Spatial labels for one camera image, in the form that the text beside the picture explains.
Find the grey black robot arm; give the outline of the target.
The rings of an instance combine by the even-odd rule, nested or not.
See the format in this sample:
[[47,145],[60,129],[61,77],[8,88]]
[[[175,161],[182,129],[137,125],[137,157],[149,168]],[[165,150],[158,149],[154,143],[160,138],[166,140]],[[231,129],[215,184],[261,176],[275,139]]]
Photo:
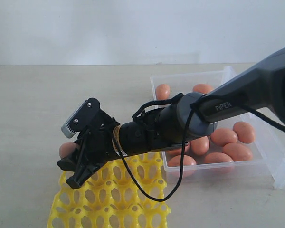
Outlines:
[[78,148],[57,165],[73,172],[67,184],[82,185],[120,157],[181,148],[214,132],[221,120],[252,113],[285,133],[285,48],[204,95],[179,93],[143,104],[132,121],[118,123],[95,98],[85,100],[61,130]]

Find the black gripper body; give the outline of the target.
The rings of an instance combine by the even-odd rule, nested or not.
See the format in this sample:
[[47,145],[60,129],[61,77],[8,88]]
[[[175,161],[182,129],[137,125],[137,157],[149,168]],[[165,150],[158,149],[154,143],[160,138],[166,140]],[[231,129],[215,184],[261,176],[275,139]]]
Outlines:
[[103,110],[80,132],[77,166],[85,162],[109,162],[121,156],[178,149],[190,140],[189,131],[177,122],[174,111],[143,111],[125,124],[118,123]]

